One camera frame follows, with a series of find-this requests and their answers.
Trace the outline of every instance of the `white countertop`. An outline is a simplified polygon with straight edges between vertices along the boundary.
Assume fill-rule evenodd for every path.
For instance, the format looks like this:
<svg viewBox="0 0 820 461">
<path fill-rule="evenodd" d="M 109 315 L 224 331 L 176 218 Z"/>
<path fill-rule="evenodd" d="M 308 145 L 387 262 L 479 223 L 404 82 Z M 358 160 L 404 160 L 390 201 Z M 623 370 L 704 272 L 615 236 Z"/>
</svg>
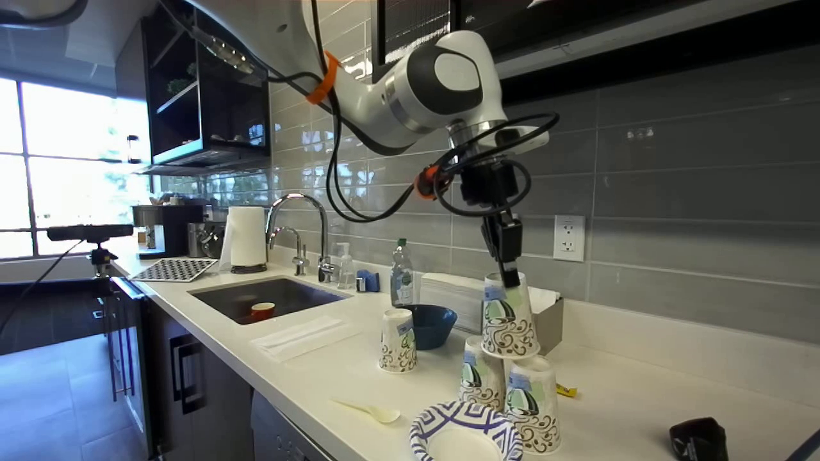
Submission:
<svg viewBox="0 0 820 461">
<path fill-rule="evenodd" d="M 132 273 L 136 262 L 123 258 L 121 265 Z M 387 294 L 346 292 L 340 303 L 254 326 L 236 326 L 190 294 L 286 273 L 290 269 L 217 273 L 192 285 L 144 285 L 144 288 L 336 457 L 410 461 L 410 422 L 432 401 L 455 396 L 464 332 L 455 331 L 440 351 L 419 351 L 414 370 L 395 374 L 377 367 L 379 313 L 390 308 Z M 276 359 L 254 342 L 318 318 L 342 322 L 328 345 L 313 341 L 303 355 Z M 771 461 L 787 457 L 820 428 L 816 406 L 679 374 L 674 364 L 648 367 L 572 341 L 549 359 L 559 382 L 581 391 L 581 399 L 561 399 L 564 445 L 549 457 L 672 457 L 666 431 L 711 414 L 728 433 L 730 457 Z M 379 425 L 336 404 L 336 396 L 390 404 L 404 418 L 397 425 Z"/>
</svg>

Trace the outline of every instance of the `window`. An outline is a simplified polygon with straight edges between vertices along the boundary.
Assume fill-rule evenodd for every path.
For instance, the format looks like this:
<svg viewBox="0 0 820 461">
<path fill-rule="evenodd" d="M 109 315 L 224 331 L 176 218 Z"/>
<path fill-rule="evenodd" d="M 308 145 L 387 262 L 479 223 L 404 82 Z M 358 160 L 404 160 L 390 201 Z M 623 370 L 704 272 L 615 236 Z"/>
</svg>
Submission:
<svg viewBox="0 0 820 461">
<path fill-rule="evenodd" d="M 128 158 L 146 141 L 144 101 L 0 78 L 0 258 L 62 253 L 51 224 L 130 223 L 147 180 Z"/>
</svg>

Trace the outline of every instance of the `bottle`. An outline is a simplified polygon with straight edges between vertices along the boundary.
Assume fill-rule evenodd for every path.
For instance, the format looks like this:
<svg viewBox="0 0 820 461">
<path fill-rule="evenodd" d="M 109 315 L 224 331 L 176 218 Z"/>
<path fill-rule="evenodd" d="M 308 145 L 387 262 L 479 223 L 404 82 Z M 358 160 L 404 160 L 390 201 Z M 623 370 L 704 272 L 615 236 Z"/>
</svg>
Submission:
<svg viewBox="0 0 820 461">
<path fill-rule="evenodd" d="M 336 285 L 340 288 L 354 288 L 356 286 L 356 262 L 351 255 L 351 242 L 336 242 L 336 265 L 338 265 Z"/>
<path fill-rule="evenodd" d="M 414 278 L 411 278 L 411 262 L 408 253 L 408 239 L 399 239 L 392 251 L 390 303 L 411 304 L 411 292 L 414 292 Z"/>
</svg>

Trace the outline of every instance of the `gray tile backsplash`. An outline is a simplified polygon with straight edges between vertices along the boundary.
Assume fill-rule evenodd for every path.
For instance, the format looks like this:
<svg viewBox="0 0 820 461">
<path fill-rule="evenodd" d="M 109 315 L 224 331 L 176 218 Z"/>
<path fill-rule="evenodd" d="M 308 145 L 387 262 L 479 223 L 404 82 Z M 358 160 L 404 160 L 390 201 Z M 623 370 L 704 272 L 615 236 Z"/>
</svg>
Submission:
<svg viewBox="0 0 820 461">
<path fill-rule="evenodd" d="M 354 63 L 368 50 L 360 4 L 336 0 L 323 14 L 336 30 L 328 48 Z M 534 109 L 559 109 L 561 123 L 546 148 L 519 157 L 532 172 L 519 205 L 532 286 L 820 342 L 820 45 L 508 107 Z M 324 196 L 331 118 L 276 86 L 272 132 L 274 195 Z M 431 132 L 410 153 L 377 157 L 346 131 L 346 190 L 379 213 L 445 148 L 445 136 Z M 552 214 L 587 218 L 587 262 L 550 258 Z M 304 213 L 285 219 L 314 224 Z M 373 224 L 332 218 L 332 239 L 363 262 L 387 263 L 397 236 L 426 272 L 493 269 L 479 219 L 436 201 L 411 196 Z"/>
</svg>

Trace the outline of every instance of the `electrical outlet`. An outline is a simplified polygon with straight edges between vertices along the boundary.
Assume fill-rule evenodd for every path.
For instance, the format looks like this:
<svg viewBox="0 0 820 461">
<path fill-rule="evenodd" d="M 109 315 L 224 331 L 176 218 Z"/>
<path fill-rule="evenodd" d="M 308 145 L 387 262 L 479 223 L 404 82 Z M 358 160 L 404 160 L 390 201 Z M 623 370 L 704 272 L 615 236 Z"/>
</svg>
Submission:
<svg viewBox="0 0 820 461">
<path fill-rule="evenodd" d="M 583 214 L 556 214 L 552 218 L 552 258 L 583 262 Z"/>
</svg>

